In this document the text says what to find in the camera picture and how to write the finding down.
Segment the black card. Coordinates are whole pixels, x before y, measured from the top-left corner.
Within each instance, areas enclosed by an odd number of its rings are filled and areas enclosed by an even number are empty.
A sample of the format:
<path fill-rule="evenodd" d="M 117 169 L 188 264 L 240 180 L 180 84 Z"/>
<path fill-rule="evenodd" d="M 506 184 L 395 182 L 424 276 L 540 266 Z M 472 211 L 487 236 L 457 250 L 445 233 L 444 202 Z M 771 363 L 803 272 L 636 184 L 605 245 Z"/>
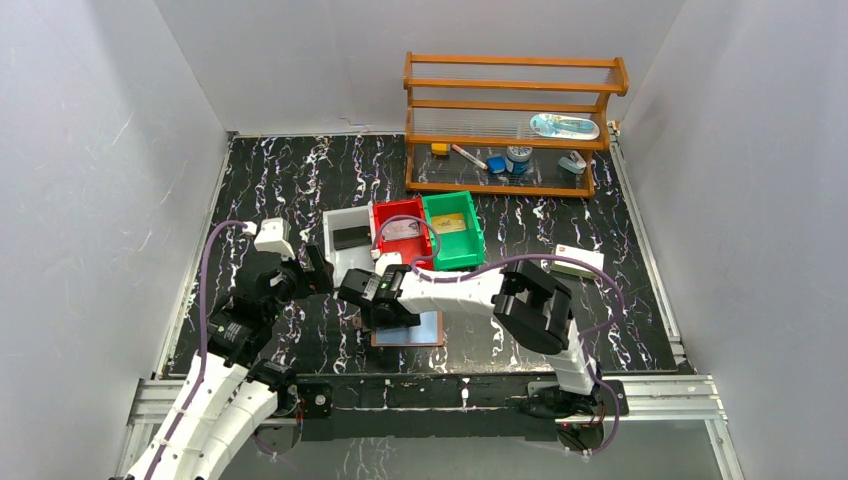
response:
<path fill-rule="evenodd" d="M 371 229 L 368 225 L 333 230 L 331 240 L 333 248 L 337 251 L 370 246 L 373 242 Z"/>

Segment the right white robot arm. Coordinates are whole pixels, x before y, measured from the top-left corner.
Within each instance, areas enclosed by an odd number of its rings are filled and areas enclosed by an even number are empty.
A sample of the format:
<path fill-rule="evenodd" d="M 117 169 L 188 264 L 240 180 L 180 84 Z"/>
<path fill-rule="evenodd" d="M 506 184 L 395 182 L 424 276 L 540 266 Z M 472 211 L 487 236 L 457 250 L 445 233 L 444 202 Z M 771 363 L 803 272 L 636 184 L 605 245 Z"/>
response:
<path fill-rule="evenodd" d="M 529 259 L 465 273 L 400 264 L 381 274 L 350 269 L 338 298 L 359 307 L 370 330 L 416 326 L 428 312 L 494 319 L 522 347 L 543 355 L 571 411 L 590 413 L 603 399 L 592 377 L 596 363 L 579 337 L 571 290 Z"/>

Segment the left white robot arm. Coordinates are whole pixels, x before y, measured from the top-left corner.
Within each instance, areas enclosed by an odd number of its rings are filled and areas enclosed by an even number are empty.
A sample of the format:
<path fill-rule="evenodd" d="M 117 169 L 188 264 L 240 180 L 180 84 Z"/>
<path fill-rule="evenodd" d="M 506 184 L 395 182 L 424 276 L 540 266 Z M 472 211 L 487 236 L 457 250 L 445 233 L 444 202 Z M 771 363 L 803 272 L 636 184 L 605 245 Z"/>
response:
<path fill-rule="evenodd" d="M 283 305 L 333 290 L 333 266 L 315 242 L 306 259 L 259 248 L 207 320 L 207 338 L 157 433 L 128 479 L 217 479 L 266 418 L 301 399 L 289 367 L 262 360 Z"/>

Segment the white silver card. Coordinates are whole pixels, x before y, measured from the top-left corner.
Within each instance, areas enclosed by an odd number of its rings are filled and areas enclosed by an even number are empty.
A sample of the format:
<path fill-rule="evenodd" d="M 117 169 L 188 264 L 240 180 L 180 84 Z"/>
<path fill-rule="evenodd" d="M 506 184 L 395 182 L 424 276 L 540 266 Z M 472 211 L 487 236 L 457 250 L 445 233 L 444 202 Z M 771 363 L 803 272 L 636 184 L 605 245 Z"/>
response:
<path fill-rule="evenodd" d="M 420 235 L 419 222 L 412 219 L 404 218 L 388 221 L 382 228 L 382 240 L 385 242 L 412 239 Z"/>

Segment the gold yellow card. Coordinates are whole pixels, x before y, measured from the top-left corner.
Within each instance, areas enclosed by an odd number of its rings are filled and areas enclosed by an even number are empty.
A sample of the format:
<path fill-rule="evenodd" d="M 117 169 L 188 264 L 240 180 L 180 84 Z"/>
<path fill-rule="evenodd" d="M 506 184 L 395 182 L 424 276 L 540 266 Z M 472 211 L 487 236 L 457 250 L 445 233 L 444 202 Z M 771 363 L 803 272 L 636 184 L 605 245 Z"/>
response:
<path fill-rule="evenodd" d="M 467 229 L 465 216 L 459 212 L 433 216 L 430 224 L 439 235 L 462 232 Z"/>

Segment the white plastic bin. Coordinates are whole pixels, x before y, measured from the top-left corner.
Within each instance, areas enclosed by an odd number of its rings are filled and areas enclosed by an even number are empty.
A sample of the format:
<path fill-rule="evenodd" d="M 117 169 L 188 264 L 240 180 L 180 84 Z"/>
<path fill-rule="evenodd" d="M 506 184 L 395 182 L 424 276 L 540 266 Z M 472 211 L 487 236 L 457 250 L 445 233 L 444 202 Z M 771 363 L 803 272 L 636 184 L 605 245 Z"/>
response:
<path fill-rule="evenodd" d="M 350 269 L 374 270 L 371 250 L 376 235 L 373 204 L 329 210 L 322 215 L 325 258 L 333 266 L 333 285 L 341 286 Z"/>

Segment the red plastic bin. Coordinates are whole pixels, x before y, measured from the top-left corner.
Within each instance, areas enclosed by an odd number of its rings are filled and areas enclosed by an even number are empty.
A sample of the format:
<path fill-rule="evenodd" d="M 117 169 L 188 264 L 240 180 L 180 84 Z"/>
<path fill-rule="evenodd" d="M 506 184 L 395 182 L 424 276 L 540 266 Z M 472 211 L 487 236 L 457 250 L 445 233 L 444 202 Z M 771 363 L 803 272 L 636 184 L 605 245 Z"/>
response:
<path fill-rule="evenodd" d="M 419 198 L 377 203 L 373 206 L 373 214 L 375 227 L 382 229 L 377 243 L 382 253 L 398 252 L 401 254 L 403 263 L 424 257 L 424 260 L 418 261 L 416 265 L 419 268 L 432 269 L 433 245 L 429 230 L 416 220 L 390 221 L 390 218 L 398 215 L 425 220 L 425 211 Z"/>

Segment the green plastic bin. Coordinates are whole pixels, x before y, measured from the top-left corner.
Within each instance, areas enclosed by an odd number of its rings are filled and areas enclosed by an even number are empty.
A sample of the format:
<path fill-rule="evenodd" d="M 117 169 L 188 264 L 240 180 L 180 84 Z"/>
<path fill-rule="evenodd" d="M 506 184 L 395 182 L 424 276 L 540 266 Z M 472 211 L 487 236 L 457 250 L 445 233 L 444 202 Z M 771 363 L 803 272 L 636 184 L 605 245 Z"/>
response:
<path fill-rule="evenodd" d="M 484 238 L 471 194 L 458 191 L 422 198 L 427 222 L 440 238 L 436 270 L 474 269 L 484 263 Z"/>

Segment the yellow small block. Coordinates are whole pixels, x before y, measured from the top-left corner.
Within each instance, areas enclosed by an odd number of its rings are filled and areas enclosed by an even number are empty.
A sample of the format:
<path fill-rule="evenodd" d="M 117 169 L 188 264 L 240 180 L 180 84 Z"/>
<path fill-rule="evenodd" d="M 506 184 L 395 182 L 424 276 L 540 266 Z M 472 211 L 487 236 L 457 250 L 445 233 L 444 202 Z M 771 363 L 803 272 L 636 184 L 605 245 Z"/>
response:
<path fill-rule="evenodd" d="M 447 143 L 431 143 L 430 151 L 433 156 L 446 157 L 450 154 L 451 146 Z"/>

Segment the red white marker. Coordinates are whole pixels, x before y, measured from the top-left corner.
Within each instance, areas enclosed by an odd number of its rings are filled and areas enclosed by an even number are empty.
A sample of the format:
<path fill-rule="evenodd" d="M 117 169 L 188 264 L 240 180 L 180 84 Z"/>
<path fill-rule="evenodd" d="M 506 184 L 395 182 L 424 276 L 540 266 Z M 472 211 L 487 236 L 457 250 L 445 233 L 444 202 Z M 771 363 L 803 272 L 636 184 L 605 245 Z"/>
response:
<path fill-rule="evenodd" d="M 468 151 L 466 151 L 465 149 L 463 149 L 459 145 L 451 144 L 450 147 L 454 152 L 461 155 L 463 158 L 465 158 L 466 160 L 468 160 L 469 162 L 474 164 L 479 169 L 481 169 L 483 171 L 488 170 L 488 165 L 484 161 L 482 161 L 479 158 L 477 158 L 476 156 L 472 155 L 471 153 L 469 153 Z"/>

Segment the blue small block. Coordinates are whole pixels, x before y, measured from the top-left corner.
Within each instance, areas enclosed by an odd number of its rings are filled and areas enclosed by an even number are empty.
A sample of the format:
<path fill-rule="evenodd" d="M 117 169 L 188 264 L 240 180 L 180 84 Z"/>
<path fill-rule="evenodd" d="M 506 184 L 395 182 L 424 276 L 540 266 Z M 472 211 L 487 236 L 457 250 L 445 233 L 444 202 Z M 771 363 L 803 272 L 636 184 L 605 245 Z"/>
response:
<path fill-rule="evenodd" d="M 506 161 L 502 155 L 490 156 L 486 159 L 487 170 L 491 174 L 502 174 L 506 171 Z"/>

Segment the white box red label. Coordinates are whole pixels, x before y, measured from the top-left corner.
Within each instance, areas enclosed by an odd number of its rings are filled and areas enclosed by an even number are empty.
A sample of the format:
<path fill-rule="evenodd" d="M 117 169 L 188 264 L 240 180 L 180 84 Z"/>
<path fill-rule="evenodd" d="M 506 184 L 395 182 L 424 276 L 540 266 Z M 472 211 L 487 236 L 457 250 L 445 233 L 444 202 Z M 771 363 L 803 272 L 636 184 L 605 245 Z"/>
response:
<path fill-rule="evenodd" d="M 578 264 L 561 260 L 552 261 L 550 269 L 554 272 L 597 280 L 600 278 L 597 272 L 604 270 L 604 254 L 598 251 L 557 244 L 553 254 L 578 261 Z"/>

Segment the wooden shelf rack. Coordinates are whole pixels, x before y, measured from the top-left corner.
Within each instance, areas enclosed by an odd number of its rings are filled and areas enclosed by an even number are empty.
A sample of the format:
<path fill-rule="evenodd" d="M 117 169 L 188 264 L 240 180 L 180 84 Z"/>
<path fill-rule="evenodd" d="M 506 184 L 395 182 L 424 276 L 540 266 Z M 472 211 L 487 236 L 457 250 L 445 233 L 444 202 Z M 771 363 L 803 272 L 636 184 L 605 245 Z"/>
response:
<path fill-rule="evenodd" d="M 607 109 L 630 87 L 624 59 L 407 53 L 404 137 L 408 190 L 590 198 L 596 187 L 590 163 L 610 146 Z M 545 138 L 529 127 L 538 113 L 587 118 L 600 128 L 594 140 Z M 523 175 L 483 171 L 452 149 L 433 156 L 431 143 L 457 144 L 486 163 L 506 160 L 509 146 L 533 148 Z M 558 166 L 570 151 L 588 162 L 582 175 Z"/>

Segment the grey stapler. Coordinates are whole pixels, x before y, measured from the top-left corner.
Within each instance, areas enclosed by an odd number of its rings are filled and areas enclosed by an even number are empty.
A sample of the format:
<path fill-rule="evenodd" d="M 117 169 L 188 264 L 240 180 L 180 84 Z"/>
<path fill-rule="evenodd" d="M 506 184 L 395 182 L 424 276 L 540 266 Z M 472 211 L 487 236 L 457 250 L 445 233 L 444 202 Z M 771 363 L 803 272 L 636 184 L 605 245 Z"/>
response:
<path fill-rule="evenodd" d="M 571 174 L 582 175 L 587 169 L 588 162 L 579 152 L 570 151 L 558 160 L 558 166 Z"/>

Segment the clear blister package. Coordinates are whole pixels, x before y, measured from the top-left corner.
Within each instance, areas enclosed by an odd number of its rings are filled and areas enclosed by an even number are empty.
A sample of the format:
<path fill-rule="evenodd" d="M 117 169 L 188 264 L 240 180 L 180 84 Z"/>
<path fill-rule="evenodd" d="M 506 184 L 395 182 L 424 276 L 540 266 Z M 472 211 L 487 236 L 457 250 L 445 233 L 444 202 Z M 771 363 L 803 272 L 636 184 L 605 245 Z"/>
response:
<path fill-rule="evenodd" d="M 534 134 L 545 138 L 589 141 L 600 136 L 600 128 L 594 121 L 555 113 L 535 114 L 529 127 Z"/>

